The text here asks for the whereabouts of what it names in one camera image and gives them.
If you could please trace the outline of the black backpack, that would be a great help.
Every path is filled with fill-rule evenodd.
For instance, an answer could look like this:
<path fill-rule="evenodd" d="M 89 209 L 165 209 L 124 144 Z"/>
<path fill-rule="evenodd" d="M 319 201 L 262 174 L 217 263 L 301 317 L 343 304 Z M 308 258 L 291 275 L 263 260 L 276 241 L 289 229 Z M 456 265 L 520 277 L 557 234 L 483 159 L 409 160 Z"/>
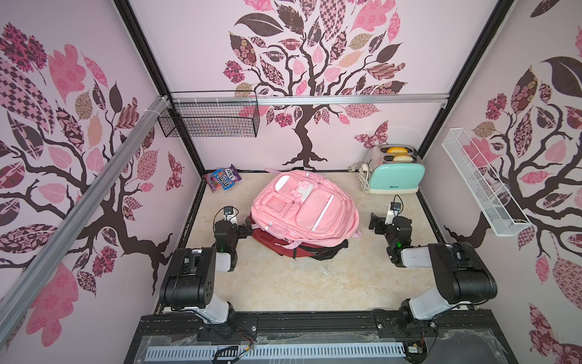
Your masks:
<path fill-rule="evenodd" d="M 297 258 L 311 258 L 318 261 L 325 261 L 333 259 L 339 251 L 349 247 L 349 241 L 344 240 L 335 247 L 318 247 L 313 244 L 301 244 L 295 248 L 291 257 Z"/>

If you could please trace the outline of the pink backpack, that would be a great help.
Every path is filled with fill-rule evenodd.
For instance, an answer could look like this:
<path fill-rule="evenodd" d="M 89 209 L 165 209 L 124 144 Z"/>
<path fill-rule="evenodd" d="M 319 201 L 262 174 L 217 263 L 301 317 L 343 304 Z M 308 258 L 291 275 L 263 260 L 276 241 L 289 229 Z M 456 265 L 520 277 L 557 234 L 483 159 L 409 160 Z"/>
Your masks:
<path fill-rule="evenodd" d="M 251 207 L 254 229 L 284 241 L 286 250 L 301 244 L 332 248 L 362 236 L 356 203 L 335 183 L 313 171 L 268 172 L 274 178 Z"/>

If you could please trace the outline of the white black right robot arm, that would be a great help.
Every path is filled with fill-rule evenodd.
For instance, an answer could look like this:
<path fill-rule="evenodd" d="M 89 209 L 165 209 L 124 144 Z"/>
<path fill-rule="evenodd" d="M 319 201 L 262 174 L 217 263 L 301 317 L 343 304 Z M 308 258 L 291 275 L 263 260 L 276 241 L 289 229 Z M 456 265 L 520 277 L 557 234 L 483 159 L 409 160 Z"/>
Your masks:
<path fill-rule="evenodd" d="M 497 296 L 497 283 L 477 254 L 466 242 L 412 246 L 412 221 L 394 216 L 386 222 L 371 214 L 368 229 L 385 237 L 386 252 L 399 268 L 429 268 L 435 285 L 423 294 L 401 303 L 400 326 L 432 320 L 457 306 L 480 305 Z"/>

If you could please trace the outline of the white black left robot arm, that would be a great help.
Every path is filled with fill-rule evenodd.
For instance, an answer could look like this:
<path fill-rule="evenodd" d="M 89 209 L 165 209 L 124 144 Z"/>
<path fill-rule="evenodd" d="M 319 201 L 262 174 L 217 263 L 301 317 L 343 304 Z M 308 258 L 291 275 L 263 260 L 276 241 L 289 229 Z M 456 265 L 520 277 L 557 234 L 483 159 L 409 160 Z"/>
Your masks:
<path fill-rule="evenodd" d="M 232 304 L 214 294 L 215 276 L 235 270 L 238 242 L 252 232 L 251 218 L 244 224 L 223 219 L 214 223 L 213 246 L 176 250 L 159 292 L 161 312 L 193 313 L 209 325 L 233 321 Z"/>

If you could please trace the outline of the red backpack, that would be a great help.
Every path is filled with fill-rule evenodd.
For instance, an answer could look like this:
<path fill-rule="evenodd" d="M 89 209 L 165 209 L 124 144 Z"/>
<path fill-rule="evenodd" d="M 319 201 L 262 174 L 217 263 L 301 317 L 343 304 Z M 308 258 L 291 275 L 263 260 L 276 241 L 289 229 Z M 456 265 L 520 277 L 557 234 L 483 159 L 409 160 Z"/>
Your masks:
<path fill-rule="evenodd" d="M 287 249 L 286 247 L 289 245 L 288 242 L 283 241 L 281 239 L 277 239 L 276 237 L 270 235 L 268 232 L 263 231 L 261 229 L 255 229 L 253 231 L 253 238 L 258 241 L 263 246 L 267 247 L 268 249 L 274 251 L 280 256 L 286 256 L 292 258 L 293 249 Z"/>

